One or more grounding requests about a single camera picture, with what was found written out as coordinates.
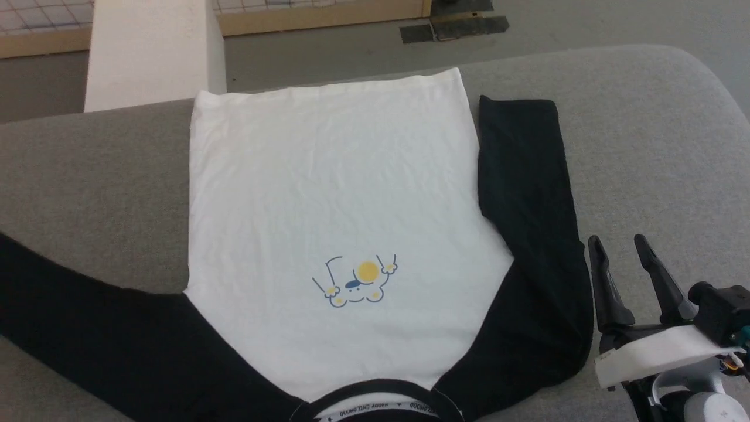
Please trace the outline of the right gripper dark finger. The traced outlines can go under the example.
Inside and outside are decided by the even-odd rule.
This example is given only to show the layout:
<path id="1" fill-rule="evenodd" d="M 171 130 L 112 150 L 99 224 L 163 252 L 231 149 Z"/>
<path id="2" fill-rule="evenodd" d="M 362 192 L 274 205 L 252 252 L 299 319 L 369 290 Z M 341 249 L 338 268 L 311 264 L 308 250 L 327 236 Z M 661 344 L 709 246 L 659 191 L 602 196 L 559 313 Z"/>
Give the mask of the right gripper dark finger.
<path id="1" fill-rule="evenodd" d="M 692 321 L 697 315 L 697 307 L 692 304 L 682 288 L 675 283 L 663 262 L 649 244 L 645 235 L 637 233 L 634 244 L 641 267 L 648 273 L 658 299 L 661 324 L 682 324 Z"/>
<path id="2" fill-rule="evenodd" d="M 588 239 L 590 275 L 600 331 L 635 325 L 635 316 L 625 307 L 610 273 L 608 254 L 597 235 Z"/>

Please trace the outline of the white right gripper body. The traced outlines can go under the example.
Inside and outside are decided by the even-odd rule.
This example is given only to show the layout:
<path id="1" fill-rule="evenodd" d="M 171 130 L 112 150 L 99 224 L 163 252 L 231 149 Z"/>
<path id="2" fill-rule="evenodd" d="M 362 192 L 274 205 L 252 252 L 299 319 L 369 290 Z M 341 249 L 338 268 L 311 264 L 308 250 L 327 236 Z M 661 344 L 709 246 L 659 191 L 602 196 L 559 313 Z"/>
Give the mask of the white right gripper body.
<path id="1" fill-rule="evenodd" d="M 595 373 L 607 389 L 733 352 L 733 346 L 713 342 L 693 325 L 677 326 L 602 353 L 595 358 Z"/>

